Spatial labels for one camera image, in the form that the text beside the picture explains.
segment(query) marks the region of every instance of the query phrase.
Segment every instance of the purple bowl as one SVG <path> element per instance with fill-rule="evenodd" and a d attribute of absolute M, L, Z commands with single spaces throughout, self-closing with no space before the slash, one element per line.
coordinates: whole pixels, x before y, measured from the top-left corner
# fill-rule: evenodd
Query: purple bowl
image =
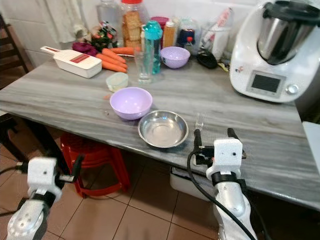
<path fill-rule="evenodd" d="M 114 112 L 126 120 L 136 120 L 146 115 L 152 105 L 151 94 L 139 87 L 118 90 L 110 98 Z"/>
<path fill-rule="evenodd" d="M 190 57 L 190 52 L 182 47 L 168 46 L 160 51 L 162 62 L 171 69 L 184 66 Z"/>

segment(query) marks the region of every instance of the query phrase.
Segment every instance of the white slicer container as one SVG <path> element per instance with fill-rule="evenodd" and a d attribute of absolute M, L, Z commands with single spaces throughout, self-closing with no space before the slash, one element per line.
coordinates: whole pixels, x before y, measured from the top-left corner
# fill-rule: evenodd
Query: white slicer container
<path fill-rule="evenodd" d="M 75 50 L 59 50 L 49 46 L 40 48 L 42 51 L 53 55 L 59 68 L 77 74 L 84 78 L 91 78 L 102 70 L 102 61 Z"/>

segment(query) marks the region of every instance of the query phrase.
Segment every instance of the knob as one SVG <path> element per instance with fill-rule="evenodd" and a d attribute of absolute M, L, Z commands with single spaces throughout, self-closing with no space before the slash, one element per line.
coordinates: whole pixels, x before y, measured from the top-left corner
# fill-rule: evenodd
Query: knob
<path fill-rule="evenodd" d="M 299 91 L 299 87 L 296 84 L 289 84 L 285 89 L 287 94 L 294 95 Z"/>

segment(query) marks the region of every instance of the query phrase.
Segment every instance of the teal water bottle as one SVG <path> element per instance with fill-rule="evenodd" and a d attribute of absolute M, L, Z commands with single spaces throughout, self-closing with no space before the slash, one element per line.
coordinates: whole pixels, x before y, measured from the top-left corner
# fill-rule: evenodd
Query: teal water bottle
<path fill-rule="evenodd" d="M 149 53 L 154 50 L 152 74 L 160 72 L 162 33 L 163 31 L 157 21 L 148 21 L 144 27 L 144 51 Z"/>

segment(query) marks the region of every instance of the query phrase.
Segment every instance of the jar of crackers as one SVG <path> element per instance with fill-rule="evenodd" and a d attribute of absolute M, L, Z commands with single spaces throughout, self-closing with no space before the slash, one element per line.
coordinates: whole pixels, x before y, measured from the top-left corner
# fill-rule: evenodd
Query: jar of crackers
<path fill-rule="evenodd" d="M 141 47 L 141 25 L 149 20 L 143 0 L 121 0 L 122 35 L 125 47 Z"/>

